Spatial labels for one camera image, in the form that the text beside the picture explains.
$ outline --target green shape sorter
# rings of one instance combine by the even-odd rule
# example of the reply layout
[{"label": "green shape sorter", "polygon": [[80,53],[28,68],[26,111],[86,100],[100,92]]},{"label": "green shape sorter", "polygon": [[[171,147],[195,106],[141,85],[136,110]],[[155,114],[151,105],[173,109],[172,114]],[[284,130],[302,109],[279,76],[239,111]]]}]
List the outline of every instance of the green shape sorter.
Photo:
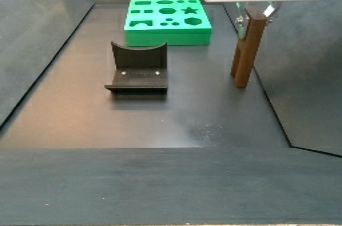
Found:
[{"label": "green shape sorter", "polygon": [[211,24],[199,0],[131,0],[127,46],[208,45]]}]

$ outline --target metal bracket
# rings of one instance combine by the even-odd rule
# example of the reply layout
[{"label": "metal bracket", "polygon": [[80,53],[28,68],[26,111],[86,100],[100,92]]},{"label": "metal bracket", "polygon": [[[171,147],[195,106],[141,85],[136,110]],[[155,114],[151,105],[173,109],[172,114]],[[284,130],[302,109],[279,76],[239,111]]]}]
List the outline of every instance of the metal bracket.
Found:
[{"label": "metal bracket", "polygon": [[[280,1],[268,1],[268,6],[263,11],[264,16],[267,17],[266,25],[268,25],[272,22],[272,18],[275,16],[276,12],[279,11],[280,7],[282,7]],[[237,12],[239,12],[239,16],[235,19],[235,22],[237,24],[237,35],[239,35],[239,38],[243,39],[245,36],[247,29],[248,29],[249,18],[247,16],[247,14],[244,13],[244,8],[243,8],[240,2],[236,2],[236,8],[237,8]]]}]

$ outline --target circular hole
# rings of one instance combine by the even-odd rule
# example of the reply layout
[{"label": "circular hole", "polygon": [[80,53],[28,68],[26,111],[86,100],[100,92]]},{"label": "circular hole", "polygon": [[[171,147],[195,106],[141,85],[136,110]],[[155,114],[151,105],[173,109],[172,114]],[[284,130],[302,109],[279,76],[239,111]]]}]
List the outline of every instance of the circular hole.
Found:
[{"label": "circular hole", "polygon": [[201,20],[197,19],[197,18],[191,17],[191,18],[187,18],[187,19],[184,20],[184,22],[185,22],[187,24],[195,26],[195,25],[199,25],[199,24],[201,23]]},{"label": "circular hole", "polygon": [[176,10],[175,10],[173,8],[161,8],[161,9],[159,10],[159,12],[160,12],[161,14],[173,14],[173,13],[176,12]]}]

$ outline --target star-shaped hole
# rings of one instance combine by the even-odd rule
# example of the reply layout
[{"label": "star-shaped hole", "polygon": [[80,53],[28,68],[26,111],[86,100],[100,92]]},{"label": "star-shaped hole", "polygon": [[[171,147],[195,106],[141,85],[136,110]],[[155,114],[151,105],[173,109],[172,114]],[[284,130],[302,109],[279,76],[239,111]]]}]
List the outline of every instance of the star-shaped hole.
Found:
[{"label": "star-shaped hole", "polygon": [[185,9],[181,9],[184,11],[184,14],[196,14],[197,9],[193,9],[191,7],[187,7]]}]

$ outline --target black plastic stand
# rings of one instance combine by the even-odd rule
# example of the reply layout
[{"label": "black plastic stand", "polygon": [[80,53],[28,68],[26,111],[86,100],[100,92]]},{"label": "black plastic stand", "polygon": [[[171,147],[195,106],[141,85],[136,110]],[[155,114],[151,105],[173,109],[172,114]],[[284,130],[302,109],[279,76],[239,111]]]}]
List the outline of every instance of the black plastic stand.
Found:
[{"label": "black plastic stand", "polygon": [[111,44],[116,71],[112,84],[104,87],[112,92],[167,92],[167,43],[147,49],[129,49],[113,42]]}]

